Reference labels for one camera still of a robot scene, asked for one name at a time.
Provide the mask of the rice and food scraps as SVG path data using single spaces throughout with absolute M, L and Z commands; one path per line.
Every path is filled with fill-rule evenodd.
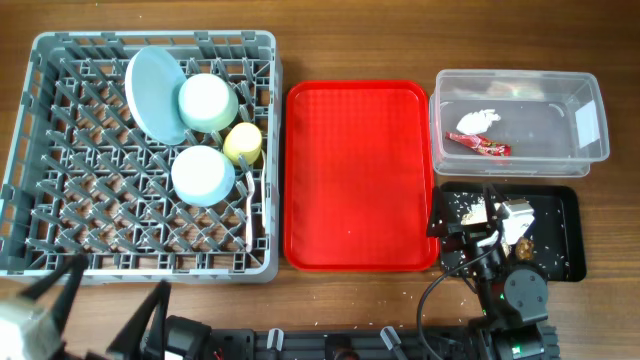
M 499 238 L 496 231 L 481 235 L 479 246 L 493 246 L 499 238 L 506 256 L 514 251 L 518 260 L 532 260 L 534 244 L 525 233 L 535 221 L 533 207 L 524 199 L 516 199 L 495 203 L 494 208 L 498 220 L 502 221 L 503 235 Z

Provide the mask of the red snack wrapper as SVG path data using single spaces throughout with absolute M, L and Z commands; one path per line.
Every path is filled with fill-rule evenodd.
M 445 137 L 485 156 L 507 157 L 510 156 L 512 152 L 510 145 L 495 142 L 480 135 L 464 135 L 447 132 Z

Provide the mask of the white napkin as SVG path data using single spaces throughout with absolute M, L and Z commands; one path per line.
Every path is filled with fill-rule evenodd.
M 479 135 L 485 133 L 494 122 L 500 121 L 501 116 L 495 109 L 483 109 L 464 115 L 458 122 L 456 130 L 464 135 Z

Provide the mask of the white plastic fork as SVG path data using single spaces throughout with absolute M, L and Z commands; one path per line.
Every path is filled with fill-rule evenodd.
M 246 212 L 246 226 L 245 226 L 245 240 L 246 240 L 246 251 L 251 253 L 253 250 L 253 237 L 254 237 L 254 229 L 253 229 L 253 215 L 252 215 L 252 200 L 255 194 L 255 182 L 252 176 L 251 171 L 247 171 L 245 173 L 245 179 L 247 182 L 247 195 L 246 195 L 246 203 L 245 203 L 245 212 Z

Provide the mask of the light blue plate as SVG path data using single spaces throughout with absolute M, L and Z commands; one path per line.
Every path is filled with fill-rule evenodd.
M 178 103 L 186 80 L 177 60 L 164 48 L 144 47 L 130 60 L 125 74 L 126 101 L 137 126 L 153 140 L 178 145 L 186 139 Z

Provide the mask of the mint green food bowl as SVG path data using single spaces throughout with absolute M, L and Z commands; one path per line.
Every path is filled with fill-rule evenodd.
M 213 74 L 197 74 L 180 88 L 178 104 L 181 120 L 202 133 L 228 127 L 238 113 L 239 100 L 230 85 Z

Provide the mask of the yellow plastic cup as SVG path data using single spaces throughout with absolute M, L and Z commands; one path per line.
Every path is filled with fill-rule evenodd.
M 260 129 L 249 122 L 235 125 L 228 133 L 223 144 L 223 153 L 230 161 L 240 165 L 239 157 L 243 156 L 247 164 L 253 164 L 261 154 L 262 134 Z

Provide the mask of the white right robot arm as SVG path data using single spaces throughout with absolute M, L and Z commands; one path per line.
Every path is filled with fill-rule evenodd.
M 506 199 L 491 184 L 483 186 L 482 198 L 486 220 L 464 224 L 453 218 L 441 189 L 433 190 L 427 235 L 439 238 L 444 253 L 460 251 L 464 258 L 427 287 L 417 316 L 436 286 L 463 271 L 482 315 L 462 327 L 428 331 L 419 325 L 418 339 L 432 359 L 558 359 L 556 329 L 546 324 L 546 275 L 515 250 L 533 224 L 534 209 L 524 199 Z

